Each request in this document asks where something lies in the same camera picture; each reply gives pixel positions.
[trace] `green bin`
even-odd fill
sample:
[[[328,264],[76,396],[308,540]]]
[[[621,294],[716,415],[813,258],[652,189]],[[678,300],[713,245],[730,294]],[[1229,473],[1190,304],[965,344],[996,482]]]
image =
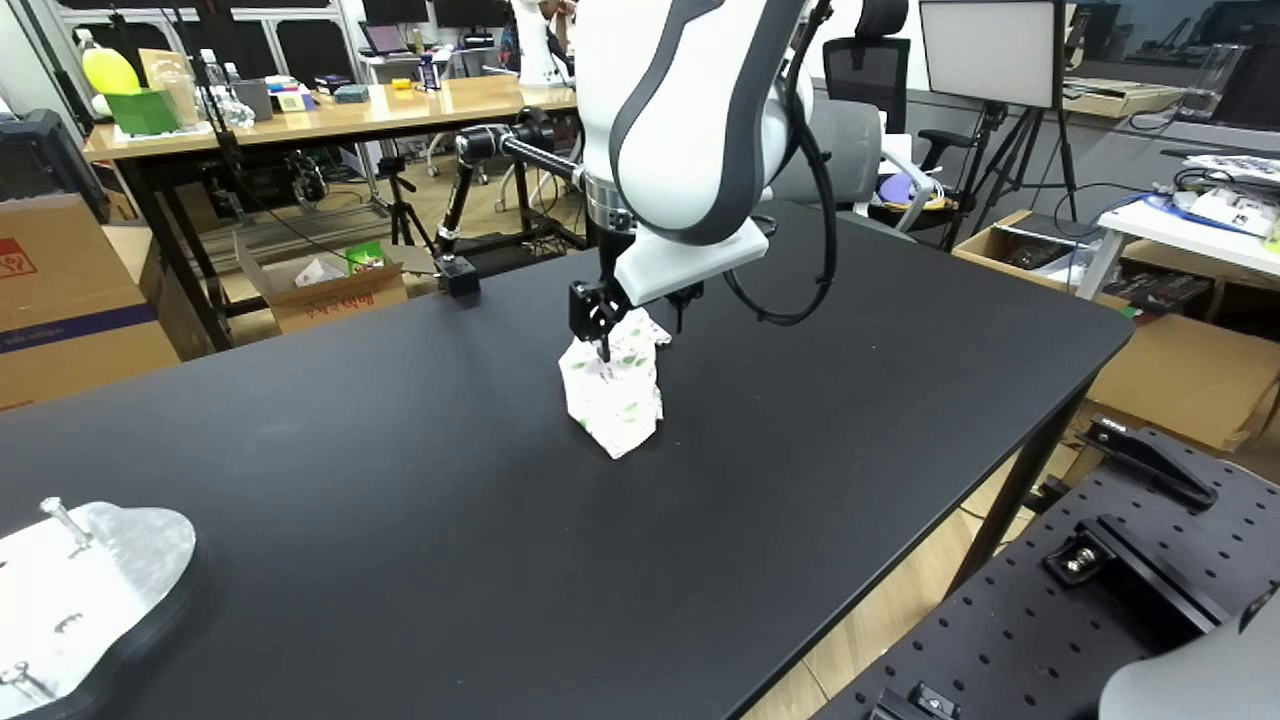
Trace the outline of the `green bin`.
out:
[[[175,132],[175,115],[165,93],[131,93],[131,96],[109,96],[109,107],[117,115],[117,124],[127,136],[165,136]]]

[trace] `white paper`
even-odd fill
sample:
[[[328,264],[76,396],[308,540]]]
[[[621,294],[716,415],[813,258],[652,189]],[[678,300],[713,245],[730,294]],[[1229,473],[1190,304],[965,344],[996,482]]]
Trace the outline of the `white paper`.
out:
[[[347,276],[347,262],[316,258],[297,274],[293,288],[312,288],[312,285],[328,285],[328,281],[343,281],[343,276]]]
[[[610,455],[639,447],[664,419],[654,389],[654,350],[670,336],[642,314],[629,314],[601,344],[573,340],[558,357],[562,413]]]

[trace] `black tabletop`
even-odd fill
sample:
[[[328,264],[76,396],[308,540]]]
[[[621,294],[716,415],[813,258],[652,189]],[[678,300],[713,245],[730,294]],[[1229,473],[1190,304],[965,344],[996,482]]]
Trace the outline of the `black tabletop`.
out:
[[[742,281],[795,304],[815,217],[781,233]],[[109,718],[729,718],[1126,336],[923,249],[841,254],[805,330],[713,285],[621,465],[562,419],[577,258],[0,415],[0,531],[47,491],[198,528]]]

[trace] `computer monitor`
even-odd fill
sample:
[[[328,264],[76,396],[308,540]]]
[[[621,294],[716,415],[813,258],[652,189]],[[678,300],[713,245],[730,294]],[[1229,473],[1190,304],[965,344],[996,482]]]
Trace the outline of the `computer monitor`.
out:
[[[1058,107],[1058,0],[921,0],[921,38],[930,93]]]
[[[438,27],[503,27],[511,21],[506,0],[434,0]]]
[[[913,40],[841,38],[824,45],[828,96],[880,107],[884,132],[906,132],[906,66]]]

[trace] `cable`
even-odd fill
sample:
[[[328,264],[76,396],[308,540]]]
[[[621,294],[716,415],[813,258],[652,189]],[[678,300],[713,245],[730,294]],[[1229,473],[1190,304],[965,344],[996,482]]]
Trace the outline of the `cable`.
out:
[[[265,210],[279,230],[287,230],[297,239],[304,239],[308,249],[321,249],[312,233],[287,226],[276,210]]]
[[[1175,124],[1175,114],[1149,114],[1155,124],[1141,124],[1143,115],[1122,115],[1122,132],[1143,136],[1143,142],[1165,142],[1165,132]]]
[[[1175,143],[1175,148],[1194,148],[1206,155],[1229,155],[1229,153],[1244,153],[1244,155],[1268,155],[1261,148],[1238,148],[1238,143],[1224,143],[1224,142],[1200,142],[1200,136],[1181,136],[1175,129],[1210,129],[1210,124],[1194,124],[1194,120],[1181,120],[1175,114],[1168,114],[1165,124],[1143,129],[1136,120],[1117,124],[1117,136],[1141,136],[1141,142],[1155,142],[1155,143]]]
[[[786,120],[792,120],[792,129],[800,129],[795,132],[795,143],[800,143],[800,153],[805,153],[805,163],[806,163],[806,173],[813,173],[813,184],[815,184],[815,198],[819,198],[819,210],[824,210],[824,268],[819,268],[819,276],[815,276],[815,294],[813,294],[813,300],[800,307],[800,314],[773,314],[773,307],[765,307],[765,304],[755,304],[746,294],[742,294],[742,285],[729,274],[723,276],[723,285],[729,285],[729,294],[742,304],[742,307],[752,307],[755,314],[755,319],[766,319],[766,325],[781,325],[781,330],[795,330],[795,325],[805,325],[815,307],[824,307],[824,300],[828,300],[828,294],[831,294],[831,285],[836,285],[836,262],[841,262],[841,239],[836,239],[836,193],[831,193],[831,173],[828,173],[828,155],[824,155],[824,148],[815,143],[815,136],[813,136],[813,129],[805,124],[805,103],[800,103],[800,66],[805,66],[805,57],[806,57],[806,45],[813,45],[813,38],[815,38],[815,27],[824,26],[831,17],[831,4],[824,0],[819,7],[813,7],[813,17],[806,17],[806,26],[805,26],[805,38],[800,38],[800,45],[795,45],[795,62],[792,62],[792,69],[786,69]]]
[[[1077,184],[1077,198],[1081,198],[1081,193],[1094,193],[1094,189],[1136,193],[1136,198],[1151,193],[1151,189],[1136,189],[1136,184]],[[1064,211],[1068,200],[1073,200],[1073,198],[1064,193],[1064,198],[1052,206],[1052,221],[1058,221],[1058,211]]]

